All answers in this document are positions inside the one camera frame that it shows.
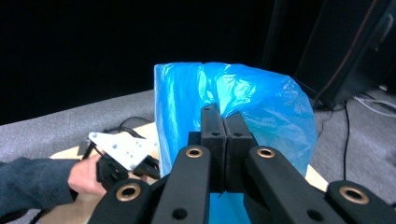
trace gray carpet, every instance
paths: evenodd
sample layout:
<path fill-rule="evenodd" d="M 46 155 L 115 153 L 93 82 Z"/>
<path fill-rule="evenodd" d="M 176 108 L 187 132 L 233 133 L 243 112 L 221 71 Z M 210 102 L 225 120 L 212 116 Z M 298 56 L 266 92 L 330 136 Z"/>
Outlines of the gray carpet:
<path fill-rule="evenodd" d="M 381 90 L 368 93 L 375 99 L 396 104 L 395 96 Z M 388 112 L 381 106 L 370 105 Z M 378 115 L 353 99 L 347 102 L 347 111 L 350 136 L 346 154 L 346 179 L 363 185 L 387 203 L 395 203 L 396 118 Z M 323 121 L 324 130 L 310 163 L 329 182 L 341 180 L 347 140 L 345 110 L 333 113 L 316 111 L 315 118 L 318 133 L 322 130 Z"/>
<path fill-rule="evenodd" d="M 370 94 L 396 104 L 396 97 L 382 91 Z M 396 202 L 396 119 L 371 112 L 350 100 L 350 137 L 347 150 L 346 178 L 380 196 L 387 203 Z M 136 116 L 154 120 L 153 91 L 118 97 L 84 105 L 37 119 L 0 126 L 0 161 L 19 156 L 44 158 L 78 145 L 91 131 L 102 131 Z M 320 133 L 311 165 L 328 181 L 343 178 L 343 155 L 347 136 L 344 110 L 315 112 Z M 135 120 L 132 126 L 143 123 Z M 37 211 L 31 211 L 13 223 L 28 223 Z"/>

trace person's hand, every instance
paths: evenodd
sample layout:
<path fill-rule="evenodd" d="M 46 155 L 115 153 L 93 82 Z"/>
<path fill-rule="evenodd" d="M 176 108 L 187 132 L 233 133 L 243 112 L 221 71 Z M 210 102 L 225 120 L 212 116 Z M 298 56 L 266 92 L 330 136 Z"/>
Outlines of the person's hand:
<path fill-rule="evenodd" d="M 101 183 L 96 181 L 96 163 L 100 155 L 89 157 L 86 160 L 77 162 L 70 171 L 68 184 L 70 189 L 77 193 L 95 194 L 103 196 L 106 190 Z"/>

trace sleeve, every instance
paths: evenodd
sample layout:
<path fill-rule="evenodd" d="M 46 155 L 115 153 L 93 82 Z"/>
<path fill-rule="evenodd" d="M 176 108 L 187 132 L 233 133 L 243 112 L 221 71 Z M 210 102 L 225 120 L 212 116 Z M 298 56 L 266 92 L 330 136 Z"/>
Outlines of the sleeve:
<path fill-rule="evenodd" d="M 18 158 L 0 163 L 0 217 L 21 209 L 47 209 L 72 203 L 67 183 L 78 160 Z"/>

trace blue plastic bag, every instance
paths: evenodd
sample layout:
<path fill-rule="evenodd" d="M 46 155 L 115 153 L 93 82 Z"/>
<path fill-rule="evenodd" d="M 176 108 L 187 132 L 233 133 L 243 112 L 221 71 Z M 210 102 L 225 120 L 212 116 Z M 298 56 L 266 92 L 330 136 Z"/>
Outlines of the blue plastic bag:
<path fill-rule="evenodd" d="M 224 118 L 239 111 L 259 145 L 278 149 L 305 175 L 317 141 L 315 118 L 292 78 L 226 63 L 157 64 L 154 74 L 163 175 L 187 145 L 189 132 L 201 130 L 201 108 L 213 103 Z M 248 223 L 242 195 L 212 195 L 209 223 Z"/>

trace white metal bracket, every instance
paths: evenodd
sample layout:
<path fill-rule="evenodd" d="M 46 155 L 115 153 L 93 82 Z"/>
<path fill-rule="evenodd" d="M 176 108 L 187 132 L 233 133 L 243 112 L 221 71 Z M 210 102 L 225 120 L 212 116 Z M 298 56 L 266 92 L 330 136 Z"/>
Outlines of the white metal bracket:
<path fill-rule="evenodd" d="M 129 134 L 90 133 L 89 138 L 128 171 L 137 167 L 156 147 L 147 139 Z"/>

